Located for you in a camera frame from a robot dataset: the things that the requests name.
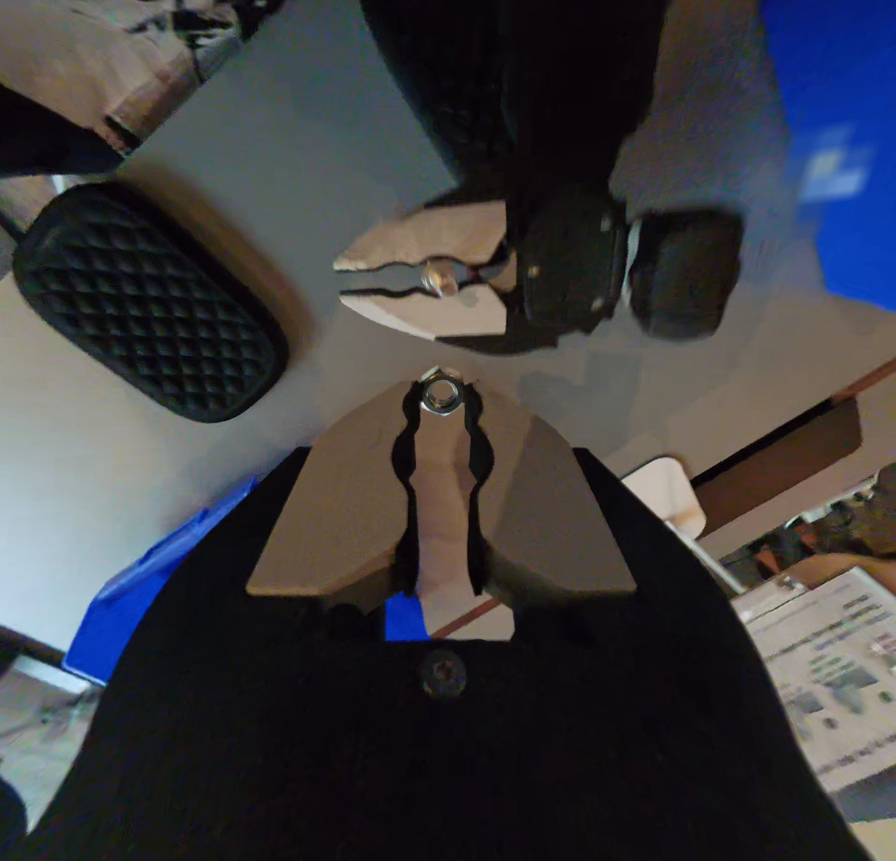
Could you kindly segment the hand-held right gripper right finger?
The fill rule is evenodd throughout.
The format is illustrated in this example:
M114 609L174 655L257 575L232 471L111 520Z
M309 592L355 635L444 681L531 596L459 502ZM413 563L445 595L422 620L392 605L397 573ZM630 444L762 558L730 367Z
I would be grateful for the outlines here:
M464 385L468 572L476 594L626 596L635 580L566 439L481 385Z

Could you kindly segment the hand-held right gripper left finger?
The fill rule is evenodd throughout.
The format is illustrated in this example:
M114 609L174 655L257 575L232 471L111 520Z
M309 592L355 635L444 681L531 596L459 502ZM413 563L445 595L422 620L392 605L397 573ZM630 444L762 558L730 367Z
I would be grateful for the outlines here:
M418 382L399 382L314 443L245 585L249 596L368 612L413 592L420 545L408 483L420 394Z

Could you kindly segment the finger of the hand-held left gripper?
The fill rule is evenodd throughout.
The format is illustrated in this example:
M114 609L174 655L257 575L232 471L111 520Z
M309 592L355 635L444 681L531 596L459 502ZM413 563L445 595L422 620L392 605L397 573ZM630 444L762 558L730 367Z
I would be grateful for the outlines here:
M507 325L507 308L488 284L468 285L448 297L414 289L395 296L343 293L340 300L377 325L428 341L502 336Z
M368 229L332 267L337 272L365 272L436 259L483 266L498 252L506 231L506 205L500 199L420 208Z

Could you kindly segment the silver hex bolt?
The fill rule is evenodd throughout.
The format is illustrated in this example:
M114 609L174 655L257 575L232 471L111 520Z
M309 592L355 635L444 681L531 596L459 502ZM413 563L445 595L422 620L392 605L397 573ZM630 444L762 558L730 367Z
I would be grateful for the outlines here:
M421 284L435 297L454 297L460 293L467 275L464 263L450 258L434 258L422 265Z

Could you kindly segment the silver hex nut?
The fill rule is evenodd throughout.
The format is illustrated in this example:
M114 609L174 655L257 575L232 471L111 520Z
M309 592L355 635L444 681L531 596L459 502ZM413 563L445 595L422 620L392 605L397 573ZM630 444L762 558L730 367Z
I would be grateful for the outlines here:
M464 403L464 381L460 372L433 367L420 379L420 407L434 416L450 416Z

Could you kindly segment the blue plastic bin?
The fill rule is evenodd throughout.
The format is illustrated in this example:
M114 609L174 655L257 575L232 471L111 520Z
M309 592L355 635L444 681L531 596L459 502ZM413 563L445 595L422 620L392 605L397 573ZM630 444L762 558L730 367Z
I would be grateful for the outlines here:
M799 205L827 290L895 310L895 0L765 0Z
M105 686L113 675L145 615L178 569L185 565L207 536L251 495L261 483L251 478L212 506L203 509L184 525L155 544L139 560L110 579L97 593L84 615L71 648L63 658L63 669ZM410 588L410 598L401 598L405 587L392 587L380 602L344 595L330 600L317 599L321 608L349 606L363 613L386 606L385 637L388 641L427 640L420 599Z

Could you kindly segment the person's left forearm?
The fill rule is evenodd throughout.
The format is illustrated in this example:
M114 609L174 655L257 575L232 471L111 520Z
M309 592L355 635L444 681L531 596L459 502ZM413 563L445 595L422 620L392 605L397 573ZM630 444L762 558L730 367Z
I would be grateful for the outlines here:
M513 180L603 193L651 106L672 0L498 0Z

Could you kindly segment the printed instruction sheet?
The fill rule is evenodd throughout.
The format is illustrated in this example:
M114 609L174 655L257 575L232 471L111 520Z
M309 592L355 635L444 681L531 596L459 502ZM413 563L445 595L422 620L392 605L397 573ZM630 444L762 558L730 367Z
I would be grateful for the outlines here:
M852 567L732 599L814 775L837 793L894 768L894 595Z

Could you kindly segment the person's black printed shirt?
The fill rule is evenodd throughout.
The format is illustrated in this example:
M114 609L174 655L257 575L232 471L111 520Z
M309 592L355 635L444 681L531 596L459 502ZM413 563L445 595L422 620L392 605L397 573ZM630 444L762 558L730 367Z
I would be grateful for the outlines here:
M2 86L128 154L237 50L232 0L1 0Z

